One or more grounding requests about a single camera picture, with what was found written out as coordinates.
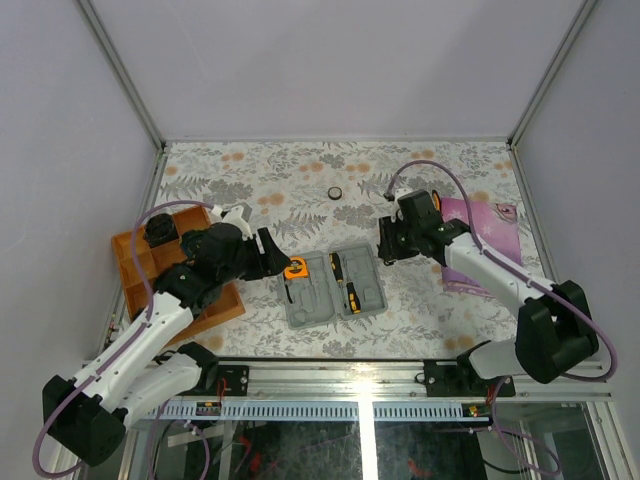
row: orange tape measure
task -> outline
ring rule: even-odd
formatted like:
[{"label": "orange tape measure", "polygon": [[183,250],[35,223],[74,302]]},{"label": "orange tape measure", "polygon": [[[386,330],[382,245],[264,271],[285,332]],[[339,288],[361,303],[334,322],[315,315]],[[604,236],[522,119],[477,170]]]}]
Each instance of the orange tape measure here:
[{"label": "orange tape measure", "polygon": [[307,262],[302,257],[291,257],[291,265],[284,269],[284,278],[292,280],[294,278],[306,278],[309,276]]}]

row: black connector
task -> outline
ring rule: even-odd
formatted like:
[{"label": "black connector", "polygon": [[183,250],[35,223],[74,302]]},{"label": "black connector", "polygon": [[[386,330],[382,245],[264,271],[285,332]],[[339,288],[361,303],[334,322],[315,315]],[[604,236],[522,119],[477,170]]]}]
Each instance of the black connector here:
[{"label": "black connector", "polygon": [[151,248],[177,240],[178,230],[173,217],[168,213],[160,213],[151,217],[144,227],[143,238]]}]

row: tool in case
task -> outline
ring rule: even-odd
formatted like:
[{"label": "tool in case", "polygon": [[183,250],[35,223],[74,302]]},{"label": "tool in case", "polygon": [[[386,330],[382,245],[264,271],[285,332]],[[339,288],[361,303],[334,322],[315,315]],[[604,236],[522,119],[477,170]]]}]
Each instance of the tool in case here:
[{"label": "tool in case", "polygon": [[368,243],[291,257],[278,277],[289,327],[325,325],[386,311],[387,298]]}]

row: orange tray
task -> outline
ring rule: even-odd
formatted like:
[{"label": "orange tray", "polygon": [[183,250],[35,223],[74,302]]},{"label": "orange tray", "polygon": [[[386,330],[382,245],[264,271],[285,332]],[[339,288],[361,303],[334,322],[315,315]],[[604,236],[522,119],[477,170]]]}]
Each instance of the orange tray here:
[{"label": "orange tray", "polygon": [[[200,206],[188,208],[172,215],[176,224],[178,235],[189,230],[202,230],[208,228],[211,223],[207,211]],[[150,248],[149,244],[142,238],[144,227],[140,227],[136,233],[136,253],[140,258],[140,264],[144,273],[153,285],[158,275],[164,272],[174,263],[186,260],[186,256],[180,249],[180,240],[173,240],[159,247]],[[142,279],[136,271],[133,259],[131,258],[131,232],[120,233],[111,238],[113,251],[120,270],[120,280],[127,302],[129,316],[133,315],[141,308],[147,306],[147,292],[144,290]],[[182,330],[171,339],[169,344],[179,342],[197,333],[220,325],[232,318],[242,315],[245,312],[244,305],[238,294],[235,284],[229,283],[222,289],[220,299],[209,305],[191,325]]]}]

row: glass panel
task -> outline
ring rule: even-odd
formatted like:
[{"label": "glass panel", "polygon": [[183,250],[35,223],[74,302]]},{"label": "glass panel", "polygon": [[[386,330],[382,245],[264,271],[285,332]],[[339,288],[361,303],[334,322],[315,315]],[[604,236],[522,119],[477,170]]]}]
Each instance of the glass panel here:
[{"label": "glass panel", "polygon": [[378,478],[484,480],[478,439],[467,433],[441,433],[439,423],[376,423]]},{"label": "glass panel", "polygon": [[[540,439],[560,457],[563,480],[606,480],[589,419],[580,404],[504,404],[500,423]],[[361,479],[363,461],[376,462],[381,480],[538,478],[523,468],[495,432],[445,432],[452,422],[385,418],[375,422],[375,450],[360,438],[359,421],[198,422],[208,437],[212,465],[207,479],[302,480]],[[123,459],[124,442],[89,480],[147,479],[146,441],[151,422],[136,425],[135,449]],[[158,480],[199,479],[204,449],[183,422],[160,422],[156,462]],[[516,450],[540,467],[554,465],[542,448],[519,439]],[[371,445],[362,457],[361,445]]]}]

